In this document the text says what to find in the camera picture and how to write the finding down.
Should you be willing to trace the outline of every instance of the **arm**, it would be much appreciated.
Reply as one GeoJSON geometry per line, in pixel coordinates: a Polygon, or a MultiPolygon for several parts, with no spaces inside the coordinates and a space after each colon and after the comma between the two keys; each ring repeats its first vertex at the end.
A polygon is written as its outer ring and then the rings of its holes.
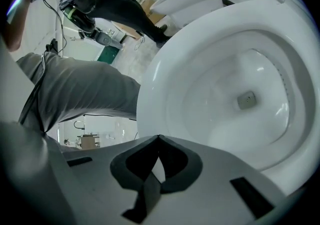
{"type": "Polygon", "coordinates": [[[12,22],[6,22],[4,26],[3,39],[10,52],[20,48],[30,2],[31,0],[21,0],[12,22]]]}

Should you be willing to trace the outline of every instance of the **gray pants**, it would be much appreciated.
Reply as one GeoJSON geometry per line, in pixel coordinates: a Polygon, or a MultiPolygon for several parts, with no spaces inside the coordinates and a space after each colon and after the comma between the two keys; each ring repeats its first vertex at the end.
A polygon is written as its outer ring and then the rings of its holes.
{"type": "MultiPolygon", "coordinates": [[[[100,61],[45,54],[46,73],[24,125],[47,132],[56,123],[84,114],[136,119],[140,85],[100,61]]],[[[41,56],[29,53],[17,61],[35,84],[43,72],[41,56]]]]}

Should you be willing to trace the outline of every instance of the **shoe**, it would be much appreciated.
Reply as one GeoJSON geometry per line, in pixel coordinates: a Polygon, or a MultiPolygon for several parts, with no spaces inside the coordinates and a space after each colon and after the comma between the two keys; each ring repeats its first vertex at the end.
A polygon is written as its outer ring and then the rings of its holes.
{"type": "Polygon", "coordinates": [[[162,31],[162,33],[165,33],[165,31],[168,29],[168,26],[164,24],[159,29],[162,31]]]}
{"type": "Polygon", "coordinates": [[[158,42],[158,43],[156,43],[156,44],[155,44],[156,47],[158,47],[159,49],[161,49],[161,48],[165,45],[165,43],[168,42],[168,40],[171,38],[171,36],[168,36],[167,38],[168,38],[168,39],[165,40],[165,41],[163,41],[163,42],[158,42]]]}

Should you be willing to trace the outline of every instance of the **toilet rim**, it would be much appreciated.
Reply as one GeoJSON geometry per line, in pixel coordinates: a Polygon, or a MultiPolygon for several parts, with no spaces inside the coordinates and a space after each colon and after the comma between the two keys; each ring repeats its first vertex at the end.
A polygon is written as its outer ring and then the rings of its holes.
{"type": "MultiPolygon", "coordinates": [[[[147,136],[146,134],[168,134],[164,116],[166,97],[162,93],[166,92],[170,71],[179,68],[179,64],[193,57],[199,49],[204,49],[233,33],[247,30],[264,30],[278,35],[299,53],[310,73],[314,88],[316,110],[313,123],[319,124],[320,47],[313,22],[307,17],[303,18],[286,3],[281,5],[277,0],[252,0],[216,10],[197,19],[164,45],[142,79],[137,103],[139,135],[143,137],[147,136]]],[[[282,191],[290,194],[317,168],[320,154],[319,139],[320,129],[313,126],[307,139],[297,151],[281,163],[264,170],[263,173],[282,191]],[[283,184],[281,180],[283,177],[290,177],[290,185],[283,184]]]]}

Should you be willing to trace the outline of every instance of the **black pants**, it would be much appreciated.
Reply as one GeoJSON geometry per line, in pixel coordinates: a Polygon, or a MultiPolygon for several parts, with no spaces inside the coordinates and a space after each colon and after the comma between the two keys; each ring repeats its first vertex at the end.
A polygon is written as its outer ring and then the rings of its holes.
{"type": "Polygon", "coordinates": [[[95,9],[88,15],[129,26],[146,34],[156,43],[169,39],[152,23],[136,0],[97,0],[95,9]]]}

